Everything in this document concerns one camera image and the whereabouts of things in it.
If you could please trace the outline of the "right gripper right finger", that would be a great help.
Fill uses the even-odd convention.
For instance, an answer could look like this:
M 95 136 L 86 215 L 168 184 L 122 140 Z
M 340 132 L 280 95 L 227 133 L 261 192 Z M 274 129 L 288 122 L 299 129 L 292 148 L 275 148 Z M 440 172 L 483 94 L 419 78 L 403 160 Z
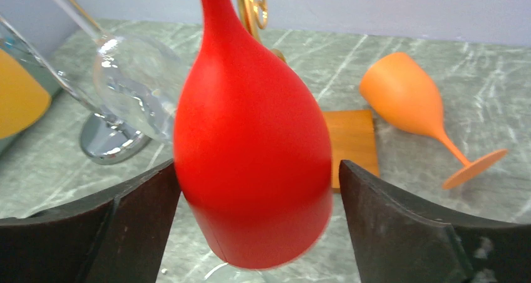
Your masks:
M 530 226 L 477 217 L 339 165 L 362 282 L 529 282 Z

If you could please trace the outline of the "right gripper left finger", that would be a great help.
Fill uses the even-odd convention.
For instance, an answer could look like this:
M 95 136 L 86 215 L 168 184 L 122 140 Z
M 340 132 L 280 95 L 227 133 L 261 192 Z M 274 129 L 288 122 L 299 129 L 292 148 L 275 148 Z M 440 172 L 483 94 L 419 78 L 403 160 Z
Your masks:
M 1 220 L 2 282 L 155 282 L 181 191 L 173 162 Z

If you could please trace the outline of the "clear patterned wine glass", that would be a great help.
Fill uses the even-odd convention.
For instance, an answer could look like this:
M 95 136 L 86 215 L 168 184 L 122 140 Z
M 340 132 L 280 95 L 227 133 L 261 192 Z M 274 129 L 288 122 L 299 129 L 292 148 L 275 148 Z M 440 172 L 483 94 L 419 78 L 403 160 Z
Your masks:
M 167 45 L 102 29 L 75 0 L 53 0 L 96 44 L 93 84 L 107 110 L 150 138 L 173 142 L 186 69 Z

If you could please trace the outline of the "red plastic wine glass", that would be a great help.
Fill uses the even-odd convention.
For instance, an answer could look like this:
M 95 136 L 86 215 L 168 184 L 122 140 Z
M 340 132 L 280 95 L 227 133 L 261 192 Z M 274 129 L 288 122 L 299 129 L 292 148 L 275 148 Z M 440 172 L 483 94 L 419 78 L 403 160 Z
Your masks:
M 231 0 L 201 2 L 202 44 L 175 117 L 178 182 L 215 255 L 275 268 L 307 252 L 331 217 L 329 132 L 309 88 Z

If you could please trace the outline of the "yellow plastic wine glass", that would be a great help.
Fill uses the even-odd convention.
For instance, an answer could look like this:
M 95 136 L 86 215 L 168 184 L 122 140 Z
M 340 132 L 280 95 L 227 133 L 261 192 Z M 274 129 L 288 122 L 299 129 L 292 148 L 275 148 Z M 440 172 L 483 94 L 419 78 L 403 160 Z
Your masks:
M 5 51 L 1 51 L 1 138 L 38 121 L 51 104 L 50 94 Z

